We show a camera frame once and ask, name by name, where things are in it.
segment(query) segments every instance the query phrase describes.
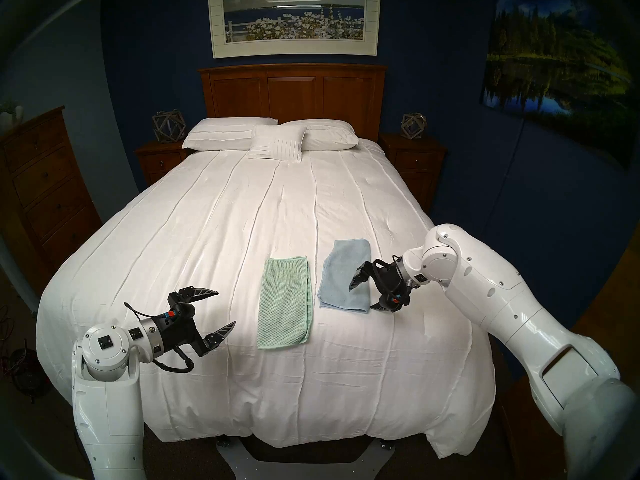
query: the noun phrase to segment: decorative pillow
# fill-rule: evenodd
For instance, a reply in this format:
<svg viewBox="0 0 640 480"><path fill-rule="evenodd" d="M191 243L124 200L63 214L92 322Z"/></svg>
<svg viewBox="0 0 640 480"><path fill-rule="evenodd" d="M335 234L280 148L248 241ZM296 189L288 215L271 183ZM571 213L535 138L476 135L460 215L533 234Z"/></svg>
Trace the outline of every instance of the decorative pillow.
<svg viewBox="0 0 640 480"><path fill-rule="evenodd" d="M353 148L358 144L358 136L353 127L342 120L329 118L310 118L283 123L285 126L306 126L305 138L302 139L302 151L339 151Z"/></svg>
<svg viewBox="0 0 640 480"><path fill-rule="evenodd" d="M187 134L183 148L198 151L249 149L256 126L277 126L278 120L259 116L205 118Z"/></svg>
<svg viewBox="0 0 640 480"><path fill-rule="evenodd" d="M304 125L256 125L247 158L302 161Z"/></svg>

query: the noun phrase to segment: wooden headboard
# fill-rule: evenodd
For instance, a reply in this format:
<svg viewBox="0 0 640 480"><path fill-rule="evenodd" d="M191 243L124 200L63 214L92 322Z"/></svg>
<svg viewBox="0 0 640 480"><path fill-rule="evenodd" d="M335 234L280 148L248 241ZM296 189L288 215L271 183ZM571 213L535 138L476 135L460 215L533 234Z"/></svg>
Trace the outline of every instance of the wooden headboard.
<svg viewBox="0 0 640 480"><path fill-rule="evenodd" d="M281 63L203 68L207 116L337 119L378 140L386 66Z"/></svg>

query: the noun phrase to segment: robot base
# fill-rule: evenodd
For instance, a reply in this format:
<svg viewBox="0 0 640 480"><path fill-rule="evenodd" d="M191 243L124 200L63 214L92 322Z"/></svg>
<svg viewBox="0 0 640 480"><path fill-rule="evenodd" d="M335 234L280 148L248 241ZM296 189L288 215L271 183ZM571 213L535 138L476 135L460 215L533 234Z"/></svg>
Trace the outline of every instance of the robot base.
<svg viewBox="0 0 640 480"><path fill-rule="evenodd" d="M353 463L269 463L258 461L236 437L226 437L228 445L217 446L217 451L231 467L236 479L276 480L281 478L305 478L308 480L373 480L385 463L393 456L395 449L392 442L388 449L381 447L377 440L371 441L369 447Z"/></svg>

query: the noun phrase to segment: folded towel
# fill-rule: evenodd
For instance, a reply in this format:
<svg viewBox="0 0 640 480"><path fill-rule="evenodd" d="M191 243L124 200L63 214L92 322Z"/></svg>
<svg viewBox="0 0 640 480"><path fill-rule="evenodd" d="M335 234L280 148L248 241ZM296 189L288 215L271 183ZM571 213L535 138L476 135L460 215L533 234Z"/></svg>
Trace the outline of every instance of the folded towel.
<svg viewBox="0 0 640 480"><path fill-rule="evenodd" d="M369 312L369 282L349 290L351 279L365 261L371 261L371 247L367 239L334 241L333 251L322 265L322 282L318 289L320 306Z"/></svg>
<svg viewBox="0 0 640 480"><path fill-rule="evenodd" d="M268 258L260 287L258 349L306 343L313 315L307 257Z"/></svg>

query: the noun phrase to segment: white comforter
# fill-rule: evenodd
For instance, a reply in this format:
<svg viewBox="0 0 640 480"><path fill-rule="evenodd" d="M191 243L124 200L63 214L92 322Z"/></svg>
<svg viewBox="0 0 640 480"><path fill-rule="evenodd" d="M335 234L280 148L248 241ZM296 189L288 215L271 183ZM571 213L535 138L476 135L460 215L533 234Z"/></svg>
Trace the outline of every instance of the white comforter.
<svg viewBox="0 0 640 480"><path fill-rule="evenodd" d="M71 402L71 348L87 328L135 321L123 302L167 310L185 286L219 296L195 303L204 336L235 329L189 374L143 364L145 422L163 441L222 433L276 447L368 434L426 433L439 456L468 454L495 395L487 333L439 286L414 290L395 315L320 308L315 294L334 239L366 238L390 260L422 244L433 223L378 145L304 152L302 163L199 152L113 216L69 258L43 293L40 361ZM314 296L306 344L256 349L260 281L268 257L306 256ZM371 301L379 296L371 281ZM175 353L160 361L183 362Z"/></svg>

